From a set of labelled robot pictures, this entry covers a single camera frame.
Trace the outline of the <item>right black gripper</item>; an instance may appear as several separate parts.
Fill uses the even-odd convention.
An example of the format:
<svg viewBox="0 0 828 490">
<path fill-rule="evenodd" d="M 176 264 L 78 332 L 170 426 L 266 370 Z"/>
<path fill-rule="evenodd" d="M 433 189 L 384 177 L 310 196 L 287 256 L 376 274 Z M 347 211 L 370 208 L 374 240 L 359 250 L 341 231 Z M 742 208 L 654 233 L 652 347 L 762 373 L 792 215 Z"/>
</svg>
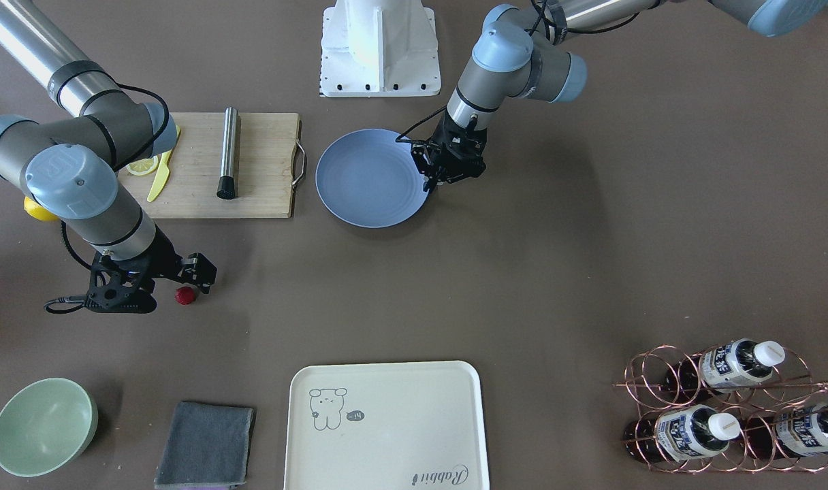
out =
<svg viewBox="0 0 828 490">
<path fill-rule="evenodd" d="M 128 260 L 112 260 L 111 255 L 101 257 L 105 273 L 117 273 L 121 279 L 113 279 L 125 287 L 141 287 L 149 295 L 175 292 L 183 283 L 195 286 L 202 294 L 208 294 L 216 280 L 217 269 L 205 255 L 193 253 L 186 259 L 176 254 L 174 246 L 159 227 L 150 246 L 137 257 Z"/>
</svg>

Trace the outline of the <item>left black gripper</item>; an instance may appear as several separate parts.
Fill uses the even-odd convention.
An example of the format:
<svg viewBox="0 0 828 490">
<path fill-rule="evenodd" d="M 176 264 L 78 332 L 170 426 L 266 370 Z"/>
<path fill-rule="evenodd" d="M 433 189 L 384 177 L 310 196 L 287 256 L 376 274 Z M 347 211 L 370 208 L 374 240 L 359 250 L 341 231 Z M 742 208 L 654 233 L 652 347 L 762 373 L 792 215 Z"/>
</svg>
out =
<svg viewBox="0 0 828 490">
<path fill-rule="evenodd" d="M 424 192 L 431 193 L 442 183 L 481 176 L 486 169 L 483 150 L 488 141 L 488 130 L 461 127 L 448 112 L 432 137 L 411 142 L 411 156 L 421 176 Z"/>
</svg>

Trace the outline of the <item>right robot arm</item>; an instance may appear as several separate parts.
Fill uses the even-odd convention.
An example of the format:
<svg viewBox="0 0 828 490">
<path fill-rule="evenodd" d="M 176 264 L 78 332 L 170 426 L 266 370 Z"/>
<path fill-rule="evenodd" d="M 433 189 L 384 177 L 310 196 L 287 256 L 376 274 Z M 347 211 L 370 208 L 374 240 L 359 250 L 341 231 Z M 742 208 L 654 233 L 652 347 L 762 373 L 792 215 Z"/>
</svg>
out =
<svg viewBox="0 0 828 490">
<path fill-rule="evenodd" d="M 95 257 L 80 301 L 102 311 L 155 307 L 156 279 L 209 292 L 216 267 L 178 255 L 123 187 L 125 165 L 174 149 L 178 133 L 161 97 L 137 103 L 31 1 L 0 1 L 0 46 L 46 88 L 67 120 L 0 116 L 0 178 L 77 233 Z"/>
</svg>

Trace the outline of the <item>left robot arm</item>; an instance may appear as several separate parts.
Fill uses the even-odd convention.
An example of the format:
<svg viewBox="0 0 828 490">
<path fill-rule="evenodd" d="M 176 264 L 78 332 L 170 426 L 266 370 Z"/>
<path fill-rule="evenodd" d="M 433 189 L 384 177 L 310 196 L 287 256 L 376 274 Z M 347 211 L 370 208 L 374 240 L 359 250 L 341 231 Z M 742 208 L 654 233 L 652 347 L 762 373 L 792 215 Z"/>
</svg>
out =
<svg viewBox="0 0 828 490">
<path fill-rule="evenodd" d="M 434 133 L 411 142 L 424 192 L 485 171 L 488 125 L 508 97 L 549 103 L 578 97 L 588 68 L 580 56 L 560 49 L 567 37 L 617 29 L 659 6 L 659 1 L 532 1 L 529 9 L 505 3 L 490 10 Z"/>
</svg>

